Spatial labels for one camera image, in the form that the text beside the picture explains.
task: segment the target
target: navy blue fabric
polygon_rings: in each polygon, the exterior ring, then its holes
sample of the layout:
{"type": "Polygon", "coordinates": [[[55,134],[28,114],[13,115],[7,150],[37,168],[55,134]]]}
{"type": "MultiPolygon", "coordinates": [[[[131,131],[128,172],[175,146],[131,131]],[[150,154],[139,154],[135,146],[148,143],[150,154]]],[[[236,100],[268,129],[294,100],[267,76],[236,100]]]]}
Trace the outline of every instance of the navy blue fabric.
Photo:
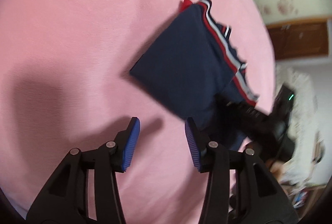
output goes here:
{"type": "MultiPolygon", "coordinates": [[[[215,125],[218,112],[214,96],[224,93],[230,101],[244,99],[232,82],[234,71],[204,24],[203,11],[202,6],[193,4],[180,13],[130,74],[170,111],[184,120],[192,117],[200,130],[212,130],[208,134],[221,137],[223,144],[236,150],[244,137],[215,125]]],[[[230,51],[237,59],[236,50],[230,47],[230,51]]]]}

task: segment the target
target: white stripe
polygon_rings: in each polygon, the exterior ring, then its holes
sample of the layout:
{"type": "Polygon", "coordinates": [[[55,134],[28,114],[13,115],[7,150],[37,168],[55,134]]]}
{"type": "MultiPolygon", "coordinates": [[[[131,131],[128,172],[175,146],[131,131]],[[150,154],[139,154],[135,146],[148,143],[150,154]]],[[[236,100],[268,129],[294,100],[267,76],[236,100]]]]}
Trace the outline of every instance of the white stripe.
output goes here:
{"type": "Polygon", "coordinates": [[[226,32],[225,32],[225,37],[227,38],[227,33],[228,33],[229,27],[227,27],[226,32]]]}
{"type": "MultiPolygon", "coordinates": [[[[207,0],[200,0],[200,1],[207,5],[207,10],[206,10],[206,14],[205,14],[206,19],[209,22],[210,26],[215,31],[215,33],[217,33],[218,38],[221,40],[221,43],[225,47],[226,56],[229,58],[230,62],[232,62],[232,64],[236,67],[236,69],[239,70],[242,66],[242,63],[239,62],[236,58],[234,58],[233,54],[229,50],[227,41],[225,40],[225,38],[221,34],[218,27],[215,25],[215,23],[213,23],[212,19],[208,15],[209,10],[211,8],[210,3],[207,0]]],[[[239,81],[239,84],[240,84],[243,92],[247,95],[248,99],[250,99],[252,101],[257,101],[258,98],[254,94],[252,94],[251,90],[249,89],[249,87],[247,86],[245,80],[243,79],[243,76],[239,72],[236,72],[235,76],[236,76],[237,80],[239,81]]]]}

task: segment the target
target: pink surface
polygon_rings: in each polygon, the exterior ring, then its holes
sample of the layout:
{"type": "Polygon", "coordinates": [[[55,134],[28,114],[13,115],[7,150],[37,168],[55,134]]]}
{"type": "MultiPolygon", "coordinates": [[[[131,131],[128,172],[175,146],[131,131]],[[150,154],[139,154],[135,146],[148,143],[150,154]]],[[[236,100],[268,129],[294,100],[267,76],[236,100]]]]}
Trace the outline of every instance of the pink surface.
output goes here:
{"type": "MultiPolygon", "coordinates": [[[[71,148],[97,148],[137,116],[132,165],[117,176],[127,223],[198,222],[207,175],[193,167],[184,124],[128,77],[180,1],[0,0],[0,185],[8,197],[29,209],[71,148]]],[[[258,106],[270,110],[274,59],[255,4],[212,2],[248,62],[258,106]]]]}

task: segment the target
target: ridged blue rubber pad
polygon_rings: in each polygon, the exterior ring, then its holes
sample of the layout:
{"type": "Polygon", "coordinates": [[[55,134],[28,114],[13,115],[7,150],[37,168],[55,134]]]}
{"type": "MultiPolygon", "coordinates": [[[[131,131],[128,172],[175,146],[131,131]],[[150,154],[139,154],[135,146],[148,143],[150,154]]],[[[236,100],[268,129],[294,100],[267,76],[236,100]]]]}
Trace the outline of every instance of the ridged blue rubber pad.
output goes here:
{"type": "Polygon", "coordinates": [[[189,126],[189,123],[187,120],[185,122],[185,133],[186,133],[189,150],[190,150],[191,158],[193,159],[194,166],[198,169],[198,171],[200,171],[200,169],[201,169],[200,151],[197,147],[192,130],[190,129],[190,126],[189,126]]]}
{"type": "Polygon", "coordinates": [[[134,126],[131,129],[131,133],[129,135],[127,144],[123,150],[122,165],[121,165],[123,171],[126,171],[126,169],[130,166],[130,163],[132,162],[132,156],[134,154],[139,131],[140,131],[140,122],[139,119],[136,118],[134,126]]]}

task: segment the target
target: silver screw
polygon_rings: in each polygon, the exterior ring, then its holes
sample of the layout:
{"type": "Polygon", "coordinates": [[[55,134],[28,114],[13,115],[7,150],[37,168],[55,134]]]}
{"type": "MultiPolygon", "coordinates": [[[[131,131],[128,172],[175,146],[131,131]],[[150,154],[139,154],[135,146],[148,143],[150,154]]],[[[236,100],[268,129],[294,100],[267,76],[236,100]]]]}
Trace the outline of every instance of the silver screw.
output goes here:
{"type": "Polygon", "coordinates": [[[115,147],[115,142],[114,141],[109,141],[109,142],[107,142],[106,143],[106,147],[108,147],[108,148],[113,148],[113,147],[115,147]]]}
{"type": "Polygon", "coordinates": [[[255,154],[255,151],[251,148],[247,148],[246,149],[246,154],[252,156],[253,154],[255,154]]]}
{"type": "Polygon", "coordinates": [[[69,151],[69,153],[71,155],[77,155],[80,152],[80,150],[78,148],[73,148],[69,151]]]}
{"type": "Polygon", "coordinates": [[[216,147],[218,147],[218,143],[215,142],[215,141],[210,141],[209,142],[209,147],[216,148],[216,147]]]}

